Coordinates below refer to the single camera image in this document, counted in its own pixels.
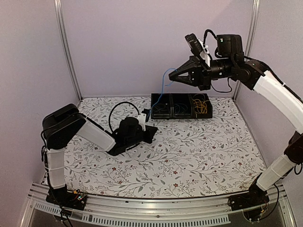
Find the left arm base electronics board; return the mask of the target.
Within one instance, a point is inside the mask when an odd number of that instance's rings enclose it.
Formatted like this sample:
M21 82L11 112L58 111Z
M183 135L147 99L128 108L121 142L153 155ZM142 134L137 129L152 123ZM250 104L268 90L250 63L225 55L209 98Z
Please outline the left arm base electronics board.
M79 189L75 191L67 190L67 186L59 189L52 187L48 191L46 201L62 207L76 210L84 210L87 202L87 192L81 192Z

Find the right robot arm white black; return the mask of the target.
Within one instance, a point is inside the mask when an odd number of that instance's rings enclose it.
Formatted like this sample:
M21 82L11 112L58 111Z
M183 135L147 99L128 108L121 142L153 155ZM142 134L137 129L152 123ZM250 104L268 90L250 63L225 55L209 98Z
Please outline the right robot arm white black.
M303 95L303 60L253 53L251 58L265 62L299 96ZM267 165L286 148L294 134L291 123L265 98L242 86L237 98L249 129Z

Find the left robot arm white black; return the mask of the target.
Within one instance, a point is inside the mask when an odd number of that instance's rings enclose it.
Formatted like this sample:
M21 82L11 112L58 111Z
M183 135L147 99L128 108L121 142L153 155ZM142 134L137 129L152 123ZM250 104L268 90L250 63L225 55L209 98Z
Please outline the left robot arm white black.
M106 130L89 118L74 104L68 104L47 115L42 120L40 134L44 147L42 160L47 172L47 183L52 198L60 205L70 202L65 181L65 150L74 139L84 140L111 156L118 156L141 143L152 144L158 131L146 124L146 114L138 112L136 117L126 117L118 128Z

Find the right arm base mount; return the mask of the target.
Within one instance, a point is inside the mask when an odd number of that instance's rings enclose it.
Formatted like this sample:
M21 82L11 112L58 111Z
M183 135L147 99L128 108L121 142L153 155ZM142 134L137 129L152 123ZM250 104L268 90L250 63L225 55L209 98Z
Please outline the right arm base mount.
M259 189L256 185L250 186L246 193L232 195L228 198L228 205L232 211L246 209L243 215L250 222L261 220L268 209L268 202L267 191Z

